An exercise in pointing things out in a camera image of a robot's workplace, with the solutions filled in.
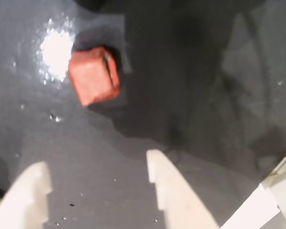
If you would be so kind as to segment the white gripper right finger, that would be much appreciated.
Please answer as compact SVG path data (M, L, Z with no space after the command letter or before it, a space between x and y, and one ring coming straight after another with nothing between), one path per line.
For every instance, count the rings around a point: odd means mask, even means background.
M157 149L146 152L148 179L155 186L157 207L167 229L218 229L211 212L180 171Z

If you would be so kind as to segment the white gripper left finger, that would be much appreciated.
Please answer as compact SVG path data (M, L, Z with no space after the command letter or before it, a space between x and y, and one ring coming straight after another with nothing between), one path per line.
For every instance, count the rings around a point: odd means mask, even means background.
M49 220L50 170L41 161L27 167L0 197L0 229L42 229Z

